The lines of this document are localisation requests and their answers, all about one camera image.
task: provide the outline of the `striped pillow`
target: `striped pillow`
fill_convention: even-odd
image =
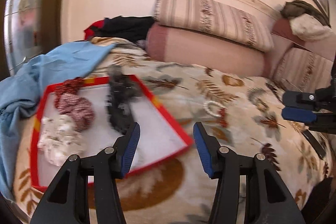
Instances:
[[[256,17],[214,0],[157,0],[154,18],[160,25],[213,34],[262,52],[273,48],[269,30]]]
[[[285,90],[315,92],[330,86],[333,62],[315,53],[290,49],[280,62],[273,80]]]

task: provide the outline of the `pillow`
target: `pillow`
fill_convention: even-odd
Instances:
[[[287,18],[280,18],[274,23],[272,34],[276,34],[280,37],[292,40],[298,45],[305,45],[305,42],[302,39],[300,39],[297,35],[293,34],[289,20]]]
[[[262,76],[265,69],[264,54],[254,48],[157,23],[147,34],[146,50],[157,61],[197,64],[239,76]]]
[[[308,14],[293,18],[289,23],[293,34],[304,41],[323,41],[334,34],[331,28],[323,26],[315,17]]]
[[[285,53],[295,46],[293,41],[275,34],[272,34],[272,39],[274,49],[265,53],[265,71],[263,74],[264,77],[270,79],[273,79],[272,76]]]
[[[290,49],[280,62],[274,82],[285,90],[315,92],[330,85],[333,62],[315,53]]]
[[[334,61],[336,53],[336,34],[332,33],[322,41],[306,42],[304,47],[322,57]]]
[[[160,25],[213,34],[262,52],[273,48],[269,30],[255,16],[214,0],[156,0],[154,18]]]

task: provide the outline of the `metal screw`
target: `metal screw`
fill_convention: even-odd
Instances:
[[[111,153],[114,152],[114,148],[113,147],[107,147],[107,148],[105,148],[104,151],[105,151],[106,154],[111,154]]]
[[[257,159],[258,159],[258,160],[264,160],[264,159],[265,159],[265,155],[259,153],[259,154],[257,154]]]
[[[69,157],[69,161],[75,161],[77,159],[78,159],[78,155],[76,155],[76,154],[73,154]]]
[[[221,146],[219,148],[219,152],[223,153],[223,154],[226,154],[229,152],[229,149],[226,147],[226,146]]]

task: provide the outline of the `floral white cloth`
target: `floral white cloth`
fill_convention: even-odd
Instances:
[[[303,14],[289,20],[294,35],[307,42],[323,41],[334,35],[333,30],[323,26],[315,17]]]
[[[95,39],[98,44],[117,42]],[[119,41],[107,58],[89,77],[106,76],[110,64],[121,65],[123,73],[135,74],[157,95],[157,99],[192,136],[195,122],[202,122],[207,133],[236,153],[254,156],[263,153],[273,164],[303,208],[313,187],[331,173],[332,160],[328,141],[312,132],[326,151],[321,160],[301,134],[305,126],[281,117],[283,90],[262,77],[239,77],[198,65],[157,62],[145,51],[127,41]],[[206,101],[220,117],[209,115]],[[40,197],[29,190],[27,148],[30,139],[22,138],[16,166],[14,193],[17,204],[32,215]],[[196,147],[183,155],[139,175],[117,181],[121,206],[127,223],[201,224],[209,218],[217,180],[203,171]],[[244,222],[246,182],[241,180],[237,222]],[[94,189],[88,189],[90,222],[97,223]]]
[[[68,115],[43,117],[37,147],[43,150],[49,163],[62,166],[70,155],[81,155],[86,150],[82,134],[75,131],[75,128],[74,120]]]

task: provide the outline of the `striped cloth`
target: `striped cloth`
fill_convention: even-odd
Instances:
[[[60,114],[73,118],[75,130],[79,132],[88,129],[95,118],[91,102],[75,94],[64,93],[60,97],[57,109]]]
[[[274,82],[285,90],[315,92],[330,85],[333,62],[315,53],[290,49],[274,74]]]
[[[61,85],[57,86],[55,89],[55,108],[58,108],[59,100],[64,93],[77,94],[83,84],[84,79],[81,77],[76,77],[75,79],[65,80]]]
[[[262,52],[273,48],[269,30],[256,17],[214,0],[157,0],[154,18],[160,25],[213,34]]]

